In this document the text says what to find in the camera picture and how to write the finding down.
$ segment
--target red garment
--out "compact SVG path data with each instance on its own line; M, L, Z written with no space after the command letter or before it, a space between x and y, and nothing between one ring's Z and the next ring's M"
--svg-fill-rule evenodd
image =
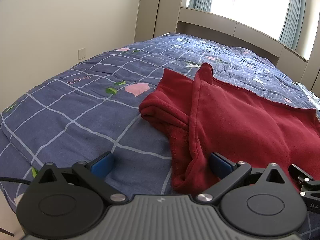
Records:
M172 186L179 193L198 194L218 181L208 166L212 152L257 168L278 163L289 178L294 163L320 179L316 110L272 102L219 81L207 63L194 81L165 69L139 110L169 138Z

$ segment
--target blue gripper pad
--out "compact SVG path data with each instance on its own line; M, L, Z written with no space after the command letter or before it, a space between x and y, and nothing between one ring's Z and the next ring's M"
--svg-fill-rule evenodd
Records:
M111 152L106 152L94 159L92 162L86 165L94 175L104 179L112 170L114 164L114 156Z
M218 153L212 153L209 158L209 167L213 174L219 179L223 179L233 172L237 166L232 161Z

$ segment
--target blue bedspread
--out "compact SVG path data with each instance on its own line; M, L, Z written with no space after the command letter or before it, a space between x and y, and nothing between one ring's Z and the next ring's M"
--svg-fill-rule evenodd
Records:
M112 151L115 167L106 178L111 186L128 196L173 194L168 140L141 119L138 107L164 68L193 78L203 62L220 80L272 101L314 108L267 59L247 49L167 34L85 60L20 97L1 114L0 176L32 180L32 166L68 167ZM25 186L0 186L14 209ZM308 214L303 238L320 234L319 218Z

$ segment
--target wall socket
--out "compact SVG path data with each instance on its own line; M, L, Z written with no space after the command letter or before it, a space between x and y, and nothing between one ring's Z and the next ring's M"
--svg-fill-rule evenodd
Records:
M78 59L85 58L85 48L78 50Z

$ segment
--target floor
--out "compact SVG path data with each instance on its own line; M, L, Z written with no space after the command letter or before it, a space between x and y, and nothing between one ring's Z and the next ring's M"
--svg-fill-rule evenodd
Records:
M22 228L16 215L12 212L7 201L0 190L0 228L14 233L14 236L8 236L0 233L0 240L19 240L24 236Z

